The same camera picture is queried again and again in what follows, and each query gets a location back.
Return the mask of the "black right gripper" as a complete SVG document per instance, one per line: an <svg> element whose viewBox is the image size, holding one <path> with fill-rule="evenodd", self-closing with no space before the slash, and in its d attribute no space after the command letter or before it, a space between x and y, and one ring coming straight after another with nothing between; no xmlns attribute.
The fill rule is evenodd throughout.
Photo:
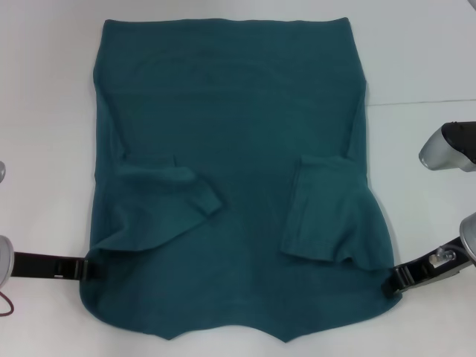
<svg viewBox="0 0 476 357"><path fill-rule="evenodd" d="M471 265L472 252L458 237L420 258L396 266L383 282L382 293L393 298L409 289L453 277Z"/></svg>

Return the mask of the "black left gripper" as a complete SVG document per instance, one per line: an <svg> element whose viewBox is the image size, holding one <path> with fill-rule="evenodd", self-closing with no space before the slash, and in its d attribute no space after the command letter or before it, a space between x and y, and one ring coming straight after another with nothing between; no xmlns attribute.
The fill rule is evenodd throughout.
<svg viewBox="0 0 476 357"><path fill-rule="evenodd" d="M12 277L89 281L103 276L102 266L79 257L15 252Z"/></svg>

